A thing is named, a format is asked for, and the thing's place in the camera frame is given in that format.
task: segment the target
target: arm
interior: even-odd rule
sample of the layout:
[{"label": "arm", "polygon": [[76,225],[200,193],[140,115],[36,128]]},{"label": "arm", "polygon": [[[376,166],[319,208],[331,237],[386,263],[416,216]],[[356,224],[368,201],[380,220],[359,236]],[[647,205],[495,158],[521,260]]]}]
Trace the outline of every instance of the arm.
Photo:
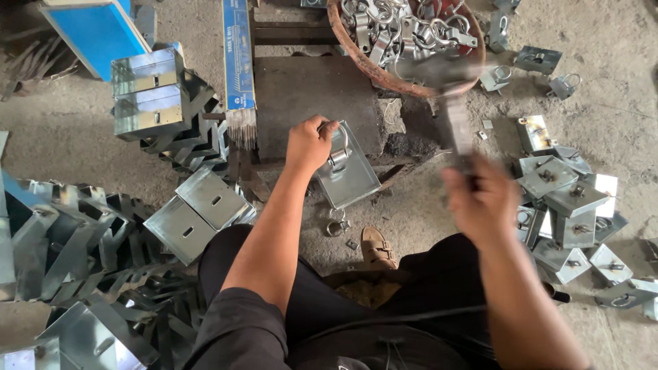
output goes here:
[{"label": "arm", "polygon": [[502,168],[475,156],[479,190],[446,169],[455,223],[478,248],[493,350],[510,369],[585,369],[590,362],[562,320],[515,237],[519,187]]},{"label": "arm", "polygon": [[233,262],[222,290],[245,288],[286,314],[297,272],[299,227],[306,187],[329,158],[333,121],[315,115],[290,129],[286,166],[253,230]]}]

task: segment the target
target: forearm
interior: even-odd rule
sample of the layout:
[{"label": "forearm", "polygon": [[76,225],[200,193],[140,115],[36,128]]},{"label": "forearm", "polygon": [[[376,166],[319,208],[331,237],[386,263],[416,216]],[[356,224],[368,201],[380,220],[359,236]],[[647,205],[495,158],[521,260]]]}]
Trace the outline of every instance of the forearm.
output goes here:
[{"label": "forearm", "polygon": [[299,227],[310,178],[309,174],[284,169],[228,271],[222,290],[252,290],[286,314],[297,272]]},{"label": "forearm", "polygon": [[510,369],[585,369],[589,361],[513,235],[480,248],[494,352]]}]

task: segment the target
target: sandal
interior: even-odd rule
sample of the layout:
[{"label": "sandal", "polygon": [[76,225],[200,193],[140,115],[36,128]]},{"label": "sandal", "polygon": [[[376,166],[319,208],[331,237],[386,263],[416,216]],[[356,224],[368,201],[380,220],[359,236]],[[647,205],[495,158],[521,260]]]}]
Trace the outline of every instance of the sandal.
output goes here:
[{"label": "sandal", "polygon": [[373,226],[366,226],[361,231],[361,253],[371,271],[397,269],[391,243]]}]

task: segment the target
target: leg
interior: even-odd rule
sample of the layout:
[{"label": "leg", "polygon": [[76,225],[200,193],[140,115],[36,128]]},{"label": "leg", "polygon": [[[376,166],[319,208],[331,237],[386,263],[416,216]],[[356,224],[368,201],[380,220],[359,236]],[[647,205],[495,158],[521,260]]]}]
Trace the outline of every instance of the leg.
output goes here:
[{"label": "leg", "polygon": [[[228,270],[251,229],[251,225],[231,226],[217,233],[208,243],[199,262],[199,279],[208,303],[222,288]],[[371,315],[372,310],[329,288],[311,265],[299,258],[286,312],[289,346],[323,330]]]},{"label": "leg", "polygon": [[[486,304],[478,251],[462,234],[443,239],[427,252],[406,255],[399,268],[413,272],[414,277],[380,307],[387,314],[410,315]],[[472,357],[475,351],[485,360],[493,358],[486,312],[419,321],[412,326],[465,347],[464,356]]]}]

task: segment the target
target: hand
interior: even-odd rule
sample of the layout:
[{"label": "hand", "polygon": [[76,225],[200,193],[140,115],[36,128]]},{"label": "hand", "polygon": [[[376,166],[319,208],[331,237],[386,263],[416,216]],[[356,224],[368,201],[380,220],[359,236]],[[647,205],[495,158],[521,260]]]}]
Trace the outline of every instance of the hand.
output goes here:
[{"label": "hand", "polygon": [[310,178],[329,158],[331,136],[338,128],[337,121],[318,127],[328,119],[315,115],[290,129],[285,169],[308,175]]},{"label": "hand", "polygon": [[478,184],[475,192],[458,170],[445,169],[442,174],[457,228],[482,251],[490,241],[514,240],[520,189],[503,168],[481,154],[475,153],[473,161]]}]

